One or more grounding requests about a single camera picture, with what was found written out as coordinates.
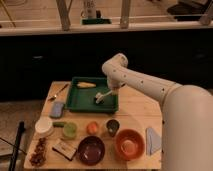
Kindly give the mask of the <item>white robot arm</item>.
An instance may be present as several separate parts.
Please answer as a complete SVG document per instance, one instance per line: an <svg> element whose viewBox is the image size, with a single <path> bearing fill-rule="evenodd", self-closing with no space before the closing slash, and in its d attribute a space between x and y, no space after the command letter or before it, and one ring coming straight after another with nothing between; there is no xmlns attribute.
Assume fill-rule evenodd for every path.
<svg viewBox="0 0 213 171"><path fill-rule="evenodd" d="M127 68L118 53L102 65L108 87L126 84L156 100L162 112L162 171L213 171L213 94Z"/></svg>

